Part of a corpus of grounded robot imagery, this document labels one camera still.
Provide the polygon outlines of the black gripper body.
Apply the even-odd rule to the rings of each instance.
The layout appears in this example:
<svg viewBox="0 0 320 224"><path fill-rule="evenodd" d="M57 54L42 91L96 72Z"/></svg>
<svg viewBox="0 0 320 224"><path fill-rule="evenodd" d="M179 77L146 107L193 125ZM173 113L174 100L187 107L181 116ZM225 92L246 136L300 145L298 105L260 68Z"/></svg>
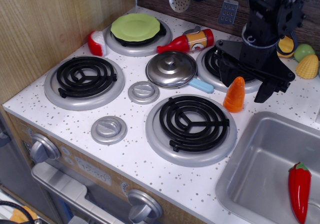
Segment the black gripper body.
<svg viewBox="0 0 320 224"><path fill-rule="evenodd" d="M245 74L261 82L271 78L288 82L295 79L295 74L279 59L274 45L259 47L251 46L244 41L218 40L215 46L219 60L222 56L238 60Z"/></svg>

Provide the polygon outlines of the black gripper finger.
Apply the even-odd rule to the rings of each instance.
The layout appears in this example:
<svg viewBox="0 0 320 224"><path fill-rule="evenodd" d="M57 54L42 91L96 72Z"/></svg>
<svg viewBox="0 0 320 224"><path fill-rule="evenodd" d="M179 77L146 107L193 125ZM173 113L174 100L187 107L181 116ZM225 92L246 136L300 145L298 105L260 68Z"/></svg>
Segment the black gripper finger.
<svg viewBox="0 0 320 224"><path fill-rule="evenodd" d="M254 102L264 103L274 92L286 92L289 86L290 82L275 78L263 81L256 94Z"/></svg>
<svg viewBox="0 0 320 224"><path fill-rule="evenodd" d="M229 87L236 77L243 77L245 73L240 68L239 61L230 57L222 56L219 60L220 78L222 83Z"/></svg>

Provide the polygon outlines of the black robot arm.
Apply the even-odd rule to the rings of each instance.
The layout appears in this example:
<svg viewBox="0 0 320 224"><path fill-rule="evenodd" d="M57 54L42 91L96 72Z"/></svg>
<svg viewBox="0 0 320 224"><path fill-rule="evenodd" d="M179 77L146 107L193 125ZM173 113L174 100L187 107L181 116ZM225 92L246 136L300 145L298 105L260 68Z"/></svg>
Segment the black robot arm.
<svg viewBox="0 0 320 224"><path fill-rule="evenodd" d="M221 81L230 86L239 73L246 73L262 84L256 103L265 102L273 92L285 92L295 74L278 57L278 44L294 34L306 18L303 0L248 0L248 22L242 29L242 41L216 42Z"/></svg>

